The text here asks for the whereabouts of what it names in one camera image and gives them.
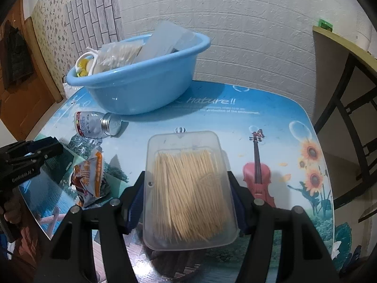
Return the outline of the person's left hand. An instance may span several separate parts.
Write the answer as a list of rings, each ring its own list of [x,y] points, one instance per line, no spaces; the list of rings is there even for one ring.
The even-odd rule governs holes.
[[[11,224],[18,224],[21,221],[21,205],[20,199],[13,196],[8,202],[1,208],[1,214],[5,220]]]

